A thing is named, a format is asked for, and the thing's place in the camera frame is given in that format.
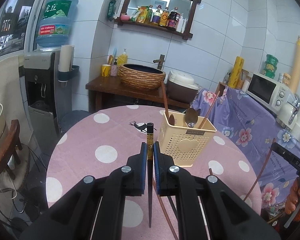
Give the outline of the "right hand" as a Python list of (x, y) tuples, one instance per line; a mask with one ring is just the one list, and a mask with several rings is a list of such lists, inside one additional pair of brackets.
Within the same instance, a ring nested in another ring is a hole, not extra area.
[[(299, 186), (299, 178), (293, 183), (293, 186), (290, 188), (290, 193), (286, 199), (285, 203), (285, 213), (290, 215), (296, 210), (297, 205), (300, 203), (300, 186)], [(300, 221), (300, 210), (298, 214), (293, 220), (294, 222)]]

